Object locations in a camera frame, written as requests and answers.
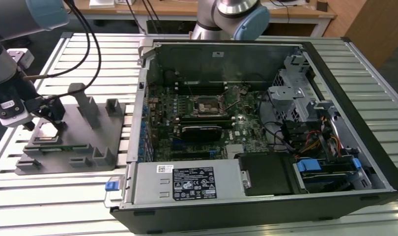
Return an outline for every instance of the screw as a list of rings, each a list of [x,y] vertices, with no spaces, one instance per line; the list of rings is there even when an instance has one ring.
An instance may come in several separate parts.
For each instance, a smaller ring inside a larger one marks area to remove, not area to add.
[[[243,185],[244,185],[244,188],[250,188],[250,183],[247,180],[243,180]]]

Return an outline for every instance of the floor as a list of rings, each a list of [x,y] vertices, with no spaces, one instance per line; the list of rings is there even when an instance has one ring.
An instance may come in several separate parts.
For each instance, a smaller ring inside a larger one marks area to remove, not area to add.
[[[90,24],[96,33],[139,33],[138,27],[132,21],[107,21],[103,27],[95,26],[92,21],[90,21]],[[37,75],[40,73],[63,32],[83,32],[79,22],[71,21],[68,25],[53,31],[31,35],[33,43],[28,49],[35,55],[36,60],[27,70],[28,75]],[[379,68],[379,72],[398,92],[398,49],[385,65]],[[5,128],[0,125],[0,138],[4,131]]]

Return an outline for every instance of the barcode sticker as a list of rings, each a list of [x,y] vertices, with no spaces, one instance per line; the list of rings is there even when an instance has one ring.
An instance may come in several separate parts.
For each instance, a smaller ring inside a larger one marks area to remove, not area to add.
[[[156,173],[172,173],[174,165],[159,165],[156,167]]]

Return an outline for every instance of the metal bracket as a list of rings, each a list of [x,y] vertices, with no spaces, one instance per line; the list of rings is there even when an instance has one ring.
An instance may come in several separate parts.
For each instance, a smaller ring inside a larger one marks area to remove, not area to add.
[[[35,61],[35,56],[27,48],[8,49],[8,54],[23,70],[28,69]]]
[[[120,201],[112,202],[111,196],[119,194],[123,197],[123,186],[124,186],[124,176],[114,176],[110,178],[108,182],[118,181],[119,182],[119,190],[118,191],[107,191],[104,196],[104,206],[106,208],[119,207]]]
[[[293,55],[286,58],[284,66],[288,72],[306,73],[310,68],[310,62],[303,55]]]
[[[240,171],[240,179],[242,179],[244,188],[251,188],[248,171]]]
[[[330,108],[334,108],[334,103],[331,101],[314,101],[310,104],[315,110],[329,110]]]
[[[272,86],[268,88],[271,98],[276,100],[294,100],[303,97],[303,94],[287,86]]]
[[[124,179],[124,189],[123,189],[123,203],[132,203],[135,201],[135,177],[138,173],[138,163],[130,162],[127,163],[127,172]]]
[[[154,39],[148,39],[148,38],[142,39],[139,42],[139,48],[138,48],[140,59],[144,59],[148,56],[151,56],[151,54],[155,53],[152,50],[154,50]]]

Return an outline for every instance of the wooden desk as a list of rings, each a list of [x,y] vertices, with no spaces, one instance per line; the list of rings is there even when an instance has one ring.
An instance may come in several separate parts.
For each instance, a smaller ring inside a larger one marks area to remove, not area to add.
[[[196,21],[198,14],[198,3],[184,2],[179,0],[150,0],[156,14],[163,21]],[[132,20],[128,6],[116,4],[115,8],[104,9],[90,9],[90,0],[75,0],[76,6],[84,13],[88,19],[95,20]],[[139,24],[144,29],[147,29],[147,21],[150,16],[142,0],[136,0],[132,5],[135,15],[138,17]],[[313,24],[315,25],[311,36],[322,37],[331,19],[335,18],[335,13],[333,11],[322,12],[313,10],[303,6],[295,6],[288,8],[270,10],[271,13],[271,23],[291,23],[291,24]]]
[[[326,37],[346,36],[379,68],[398,48],[398,0],[329,0],[339,14]]]

